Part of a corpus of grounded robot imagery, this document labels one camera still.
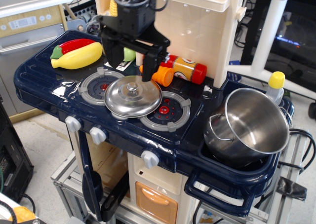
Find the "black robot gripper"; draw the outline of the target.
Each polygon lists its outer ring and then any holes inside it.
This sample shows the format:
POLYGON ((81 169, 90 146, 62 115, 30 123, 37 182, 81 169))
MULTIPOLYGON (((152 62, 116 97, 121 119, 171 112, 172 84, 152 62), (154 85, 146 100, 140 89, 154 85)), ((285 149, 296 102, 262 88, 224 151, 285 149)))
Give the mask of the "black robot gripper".
POLYGON ((156 7, 156 0, 115 0, 118 16, 99 16, 103 27, 100 34, 108 63, 117 68, 124 59, 123 48, 127 47, 144 54, 142 81, 148 82, 165 58, 170 41, 155 29, 156 13, 163 7, 156 7), (145 43, 154 48, 147 53, 145 43))

